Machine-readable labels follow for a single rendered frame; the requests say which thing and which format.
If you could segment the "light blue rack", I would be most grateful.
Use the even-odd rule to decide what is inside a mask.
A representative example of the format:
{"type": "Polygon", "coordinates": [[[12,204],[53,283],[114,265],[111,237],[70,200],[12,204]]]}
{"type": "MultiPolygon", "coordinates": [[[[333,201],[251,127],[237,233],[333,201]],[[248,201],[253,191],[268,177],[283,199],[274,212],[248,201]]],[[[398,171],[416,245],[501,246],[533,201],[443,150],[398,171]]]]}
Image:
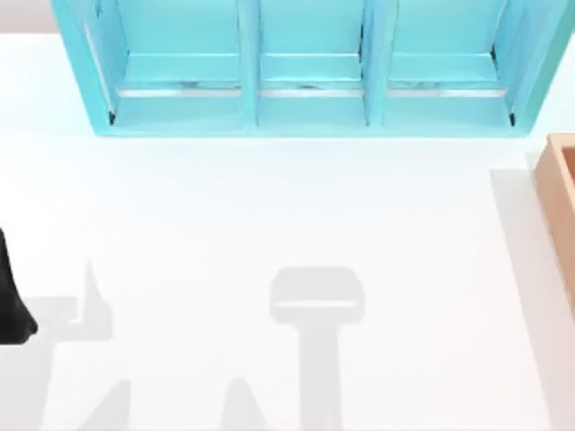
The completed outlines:
{"type": "Polygon", "coordinates": [[[50,0],[99,136],[524,136],[575,0],[50,0]]]}

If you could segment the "salmon-coloured shallow box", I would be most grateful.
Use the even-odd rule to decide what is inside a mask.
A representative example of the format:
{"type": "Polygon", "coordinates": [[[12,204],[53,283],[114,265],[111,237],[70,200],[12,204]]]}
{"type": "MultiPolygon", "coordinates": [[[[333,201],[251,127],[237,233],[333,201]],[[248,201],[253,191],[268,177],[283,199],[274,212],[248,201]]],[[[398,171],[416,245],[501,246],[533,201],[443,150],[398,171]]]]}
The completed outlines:
{"type": "Polygon", "coordinates": [[[535,186],[575,309],[575,133],[553,133],[535,165],[535,186]]]}

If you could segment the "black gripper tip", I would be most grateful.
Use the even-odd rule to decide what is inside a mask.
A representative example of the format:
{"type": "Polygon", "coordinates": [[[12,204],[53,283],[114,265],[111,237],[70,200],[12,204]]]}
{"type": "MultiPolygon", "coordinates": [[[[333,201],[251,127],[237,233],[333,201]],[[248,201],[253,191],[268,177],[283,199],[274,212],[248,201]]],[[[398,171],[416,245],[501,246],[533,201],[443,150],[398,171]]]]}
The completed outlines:
{"type": "Polygon", "coordinates": [[[0,345],[21,345],[39,330],[13,278],[4,231],[0,228],[0,345]]]}

